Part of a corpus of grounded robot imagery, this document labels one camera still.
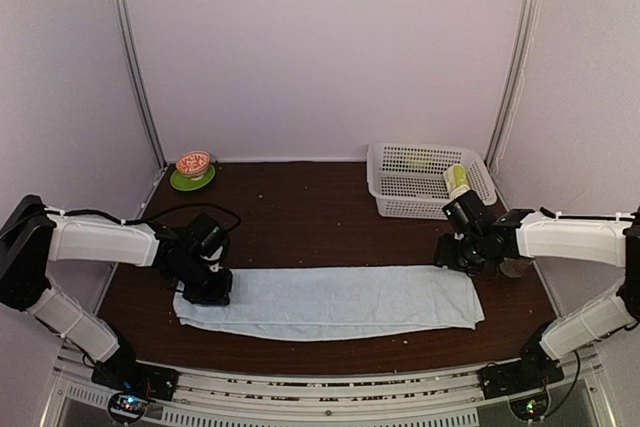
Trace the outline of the green crocodile pattern towel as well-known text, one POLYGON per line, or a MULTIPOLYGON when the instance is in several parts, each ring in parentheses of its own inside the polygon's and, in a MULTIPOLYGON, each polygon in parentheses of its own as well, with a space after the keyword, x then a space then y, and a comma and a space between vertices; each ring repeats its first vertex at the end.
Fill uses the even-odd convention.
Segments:
POLYGON ((467 170, 461 164, 453 164, 443 172, 445 186, 451 200, 471 190, 467 170))

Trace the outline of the white perforated plastic basket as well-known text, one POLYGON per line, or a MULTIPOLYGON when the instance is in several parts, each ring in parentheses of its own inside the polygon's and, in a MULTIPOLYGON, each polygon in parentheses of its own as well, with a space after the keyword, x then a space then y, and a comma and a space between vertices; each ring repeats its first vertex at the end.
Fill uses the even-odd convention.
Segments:
POLYGON ((493 180, 473 150, 438 144, 370 144, 367 185, 378 214, 387 218, 443 220, 443 207, 450 201, 445 171, 455 164, 464 167, 470 188, 485 205, 497 202, 493 180))

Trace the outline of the light blue towel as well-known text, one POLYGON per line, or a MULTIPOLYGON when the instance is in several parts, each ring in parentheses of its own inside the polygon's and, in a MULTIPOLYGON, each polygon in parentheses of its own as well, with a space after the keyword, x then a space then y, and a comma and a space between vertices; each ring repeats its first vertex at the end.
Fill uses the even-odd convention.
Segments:
POLYGON ((287 342, 474 329, 485 319, 467 275, 428 265, 239 269, 227 306, 194 305, 185 293, 173 299, 183 325, 287 342))

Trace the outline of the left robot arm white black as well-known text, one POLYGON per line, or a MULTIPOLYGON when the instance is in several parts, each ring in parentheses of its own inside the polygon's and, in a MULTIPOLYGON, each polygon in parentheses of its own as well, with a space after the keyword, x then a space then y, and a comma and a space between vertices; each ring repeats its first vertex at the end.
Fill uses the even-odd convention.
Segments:
POLYGON ((1 303, 70 340, 121 390, 133 391, 144 380, 133 348, 62 292, 48 278, 48 264, 86 260, 153 268, 180 282, 187 302, 226 306, 233 277, 221 262, 229 242, 228 231, 205 212, 184 227, 169 227, 156 215, 127 220, 95 209, 59 211, 27 195, 1 228, 1 303))

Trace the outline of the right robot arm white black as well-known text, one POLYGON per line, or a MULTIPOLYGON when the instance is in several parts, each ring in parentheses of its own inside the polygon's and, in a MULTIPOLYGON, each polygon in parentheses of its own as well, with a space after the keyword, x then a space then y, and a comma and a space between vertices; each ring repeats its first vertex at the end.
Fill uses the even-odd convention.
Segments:
POLYGON ((568 215, 546 208, 496 217, 470 190, 442 208, 453 231, 439 237, 434 263, 476 275, 492 263, 557 258, 620 268, 624 279, 571 314, 539 328, 521 350, 512 377, 535 387, 565 355, 639 324, 639 214, 568 215))

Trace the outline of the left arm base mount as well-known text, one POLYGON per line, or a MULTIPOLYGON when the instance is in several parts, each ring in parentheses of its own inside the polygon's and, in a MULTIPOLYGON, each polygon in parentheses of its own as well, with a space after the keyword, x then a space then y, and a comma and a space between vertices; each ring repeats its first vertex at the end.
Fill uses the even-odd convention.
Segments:
POLYGON ((123 426, 141 420, 153 402, 171 401, 178 379, 177 370, 141 363, 125 347, 104 362, 95 361, 91 377, 93 383, 114 390, 107 400, 107 414, 123 426))

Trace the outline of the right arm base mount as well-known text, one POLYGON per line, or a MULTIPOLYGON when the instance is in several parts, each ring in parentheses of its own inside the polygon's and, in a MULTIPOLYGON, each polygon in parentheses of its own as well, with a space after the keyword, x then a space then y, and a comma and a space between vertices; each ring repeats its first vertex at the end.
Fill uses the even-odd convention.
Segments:
POLYGON ((561 400, 554 402, 551 384, 565 379, 558 360, 550 359, 539 347, 526 347, 518 360, 497 364, 490 362, 478 371, 485 400, 508 397, 511 414, 528 426, 553 417, 573 393, 582 370, 577 351, 572 353, 576 370, 561 400))

